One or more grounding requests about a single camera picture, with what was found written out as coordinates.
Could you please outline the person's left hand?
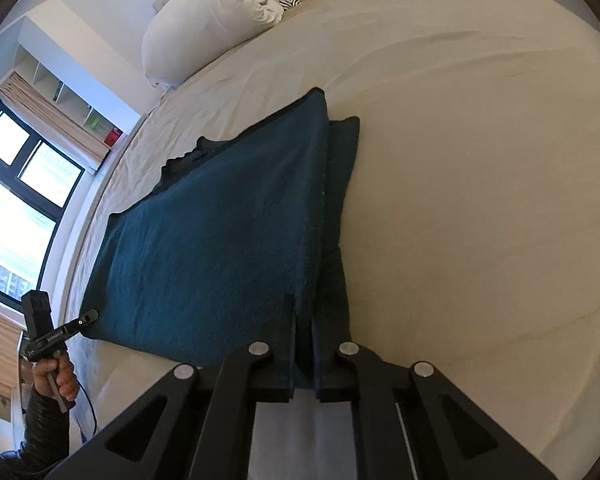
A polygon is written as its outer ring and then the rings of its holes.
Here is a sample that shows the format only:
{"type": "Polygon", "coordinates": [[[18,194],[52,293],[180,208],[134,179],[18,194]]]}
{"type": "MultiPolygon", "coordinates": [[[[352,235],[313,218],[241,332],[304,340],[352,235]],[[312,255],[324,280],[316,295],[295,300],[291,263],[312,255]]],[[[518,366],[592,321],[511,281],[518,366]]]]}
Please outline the person's left hand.
{"type": "Polygon", "coordinates": [[[33,385],[41,396],[53,398],[55,389],[68,402],[76,400],[80,387],[74,366],[68,352],[61,350],[51,359],[44,359],[32,365],[33,385]]]}

